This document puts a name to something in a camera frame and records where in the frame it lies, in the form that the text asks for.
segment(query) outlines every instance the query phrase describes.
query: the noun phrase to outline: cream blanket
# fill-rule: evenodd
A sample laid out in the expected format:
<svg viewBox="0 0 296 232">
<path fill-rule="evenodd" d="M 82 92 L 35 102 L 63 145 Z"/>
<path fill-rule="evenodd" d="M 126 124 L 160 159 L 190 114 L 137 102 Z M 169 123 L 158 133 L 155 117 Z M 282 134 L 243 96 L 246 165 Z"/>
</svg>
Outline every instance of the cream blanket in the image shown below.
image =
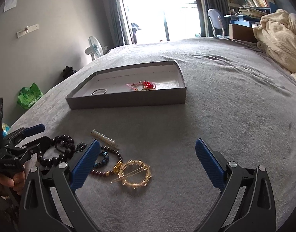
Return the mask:
<svg viewBox="0 0 296 232">
<path fill-rule="evenodd" d="M 258 48 L 291 72 L 296 80 L 296 14 L 283 9 L 263 16 L 254 28 Z"/>
</svg>

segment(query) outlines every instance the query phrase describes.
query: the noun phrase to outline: globe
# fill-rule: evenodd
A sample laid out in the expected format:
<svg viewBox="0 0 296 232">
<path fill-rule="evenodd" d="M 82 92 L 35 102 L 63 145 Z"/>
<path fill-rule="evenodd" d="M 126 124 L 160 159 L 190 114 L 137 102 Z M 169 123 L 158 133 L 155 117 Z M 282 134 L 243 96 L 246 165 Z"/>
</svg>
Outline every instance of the globe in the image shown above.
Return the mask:
<svg viewBox="0 0 296 232">
<path fill-rule="evenodd" d="M 9 131 L 9 126 L 5 123 L 2 123 L 2 128 L 3 128 L 3 136 L 5 137 Z"/>
</svg>

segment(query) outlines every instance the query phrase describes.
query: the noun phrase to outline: gray box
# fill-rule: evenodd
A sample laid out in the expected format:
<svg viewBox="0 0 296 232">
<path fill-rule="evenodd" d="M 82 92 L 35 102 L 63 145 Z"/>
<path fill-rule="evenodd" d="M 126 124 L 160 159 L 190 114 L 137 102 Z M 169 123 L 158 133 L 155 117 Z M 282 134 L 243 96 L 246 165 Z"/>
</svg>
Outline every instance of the gray box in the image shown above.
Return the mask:
<svg viewBox="0 0 296 232">
<path fill-rule="evenodd" d="M 134 91 L 126 83 L 155 82 L 155 90 Z M 105 94 L 91 93 L 106 89 Z M 71 109 L 184 104 L 186 84 L 176 61 L 162 61 L 97 71 L 67 95 Z"/>
</svg>

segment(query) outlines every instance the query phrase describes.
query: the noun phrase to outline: white fan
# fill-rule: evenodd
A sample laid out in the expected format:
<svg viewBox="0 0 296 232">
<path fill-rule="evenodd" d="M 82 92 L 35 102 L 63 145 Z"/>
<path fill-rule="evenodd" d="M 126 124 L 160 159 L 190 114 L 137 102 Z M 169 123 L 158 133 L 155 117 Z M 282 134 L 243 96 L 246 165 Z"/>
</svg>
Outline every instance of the white fan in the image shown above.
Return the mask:
<svg viewBox="0 0 296 232">
<path fill-rule="evenodd" d="M 95 60 L 95 58 L 98 58 L 104 55 L 102 46 L 100 42 L 96 39 L 96 37 L 94 36 L 89 37 L 89 45 L 90 47 L 85 49 L 85 53 L 87 55 L 91 55 L 92 60 Z"/>
</svg>

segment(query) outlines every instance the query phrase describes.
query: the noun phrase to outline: human hand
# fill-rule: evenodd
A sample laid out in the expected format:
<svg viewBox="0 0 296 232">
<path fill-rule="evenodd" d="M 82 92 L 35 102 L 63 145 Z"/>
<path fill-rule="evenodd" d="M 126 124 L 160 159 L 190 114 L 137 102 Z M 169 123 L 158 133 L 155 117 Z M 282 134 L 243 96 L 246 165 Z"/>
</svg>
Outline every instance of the human hand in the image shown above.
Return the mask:
<svg viewBox="0 0 296 232">
<path fill-rule="evenodd" d="M 25 185 L 25 173 L 20 172 L 16 173 L 13 177 L 13 179 L 8 178 L 7 176 L 0 173 L 0 193 L 2 195 L 7 195 L 4 191 L 4 187 L 12 187 L 15 192 L 17 192 L 18 195 L 22 194 L 23 188 Z"/>
</svg>

